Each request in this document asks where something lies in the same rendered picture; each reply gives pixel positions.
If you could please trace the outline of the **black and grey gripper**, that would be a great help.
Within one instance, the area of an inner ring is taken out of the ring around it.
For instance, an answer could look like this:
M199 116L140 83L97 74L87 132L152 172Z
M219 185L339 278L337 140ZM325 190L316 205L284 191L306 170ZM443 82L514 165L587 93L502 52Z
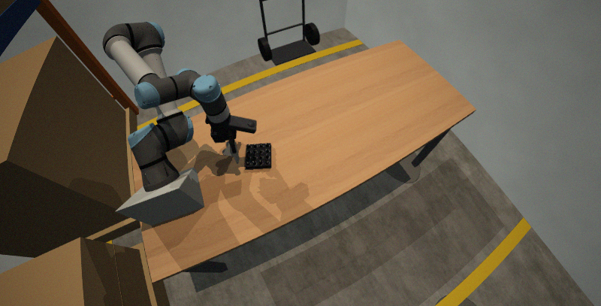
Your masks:
M226 148L222 151L222 154L225 156L233 156L235 162L238 164L240 157L237 151L237 143L234 139L237 137L237 130L225 129L221 125L225 125L231 118L231 114L229 114L228 118L221 123L212 123L209 118L206 116L205 123L210 124L211 133L210 136L214 140L215 143L222 143L227 141ZM214 126L216 125L216 126Z

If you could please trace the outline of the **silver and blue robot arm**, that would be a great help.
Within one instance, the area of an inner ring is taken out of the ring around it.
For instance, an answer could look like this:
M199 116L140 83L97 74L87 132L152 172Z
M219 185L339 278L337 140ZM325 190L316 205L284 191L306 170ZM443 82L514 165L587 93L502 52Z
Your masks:
M166 152L191 141L194 135L191 119L177 108L176 100L190 96L212 123L221 123L230 114L214 76L201 76L183 68L167 77L161 58L164 45L164 32L154 22L121 23L111 27L103 38L104 52L134 84L140 108L156 108L158 113L158 125L150 123L128 136L146 192L180 176Z

